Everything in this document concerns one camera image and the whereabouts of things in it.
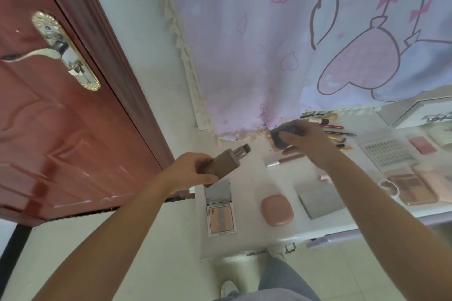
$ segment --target curtain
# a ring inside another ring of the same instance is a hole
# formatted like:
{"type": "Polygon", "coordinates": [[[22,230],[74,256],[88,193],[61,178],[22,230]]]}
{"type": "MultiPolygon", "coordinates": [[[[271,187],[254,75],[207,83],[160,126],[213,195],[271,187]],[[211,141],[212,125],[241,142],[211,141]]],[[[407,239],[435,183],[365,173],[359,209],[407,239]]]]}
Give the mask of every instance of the curtain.
{"type": "Polygon", "coordinates": [[[452,83],[452,0],[173,0],[217,133],[452,83]]]}

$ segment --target hand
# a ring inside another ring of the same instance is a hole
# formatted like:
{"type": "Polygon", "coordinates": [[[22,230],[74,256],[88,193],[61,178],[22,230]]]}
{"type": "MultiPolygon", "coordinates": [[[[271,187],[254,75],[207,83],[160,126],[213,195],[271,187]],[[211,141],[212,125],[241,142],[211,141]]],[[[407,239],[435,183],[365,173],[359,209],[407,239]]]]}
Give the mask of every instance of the hand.
{"type": "Polygon", "coordinates": [[[318,124],[297,120],[295,121],[295,125],[301,130],[303,136],[297,136],[284,131],[279,133],[280,139],[288,144],[292,144],[291,147],[282,152],[283,155],[289,155],[295,152],[303,153],[317,167],[325,170],[328,162],[334,160],[337,155],[342,154],[318,124]]]}
{"type": "Polygon", "coordinates": [[[196,172],[199,167],[211,160],[213,160],[213,157],[206,154],[186,152],[157,175],[157,183],[163,184],[169,194],[179,190],[187,190],[198,184],[215,183],[218,181],[217,176],[196,172]]]}

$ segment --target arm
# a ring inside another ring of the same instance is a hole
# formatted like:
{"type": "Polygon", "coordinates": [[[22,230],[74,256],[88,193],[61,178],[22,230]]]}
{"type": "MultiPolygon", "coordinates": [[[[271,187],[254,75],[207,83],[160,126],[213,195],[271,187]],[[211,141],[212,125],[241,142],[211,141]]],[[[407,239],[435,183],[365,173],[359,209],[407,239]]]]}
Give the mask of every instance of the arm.
{"type": "Polygon", "coordinates": [[[218,181],[216,176],[196,173],[210,160],[209,155],[193,152],[180,156],[89,235],[33,301],[111,300],[166,198],[178,190],[218,181]]]}
{"type": "Polygon", "coordinates": [[[424,224],[391,199],[316,124],[298,121],[303,137],[280,133],[331,177],[375,257],[410,301],[452,300],[452,253],[424,224]]]}

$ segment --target red wooden door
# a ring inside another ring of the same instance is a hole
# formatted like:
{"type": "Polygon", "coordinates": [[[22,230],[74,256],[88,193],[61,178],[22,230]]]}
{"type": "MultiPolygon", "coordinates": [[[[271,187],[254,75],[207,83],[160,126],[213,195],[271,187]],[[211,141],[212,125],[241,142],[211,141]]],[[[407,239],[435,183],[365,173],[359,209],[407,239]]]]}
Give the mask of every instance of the red wooden door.
{"type": "Polygon", "coordinates": [[[0,217],[26,225],[123,204],[161,167],[54,0],[0,0],[0,57],[48,47],[31,18],[62,25],[99,79],[61,60],[0,61],[0,217]]]}

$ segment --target person's left hand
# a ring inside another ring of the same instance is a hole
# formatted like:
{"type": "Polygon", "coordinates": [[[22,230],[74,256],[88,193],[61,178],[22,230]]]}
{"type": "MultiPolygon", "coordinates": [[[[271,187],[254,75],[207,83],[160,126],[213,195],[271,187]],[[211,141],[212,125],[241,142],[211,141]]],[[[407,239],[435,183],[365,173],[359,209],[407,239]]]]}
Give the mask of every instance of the person's left hand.
{"type": "Polygon", "coordinates": [[[217,176],[196,172],[199,167],[211,160],[212,156],[200,152],[186,152],[158,174],[156,179],[165,186],[169,194],[187,190],[198,184],[213,184],[218,181],[217,176]]]}

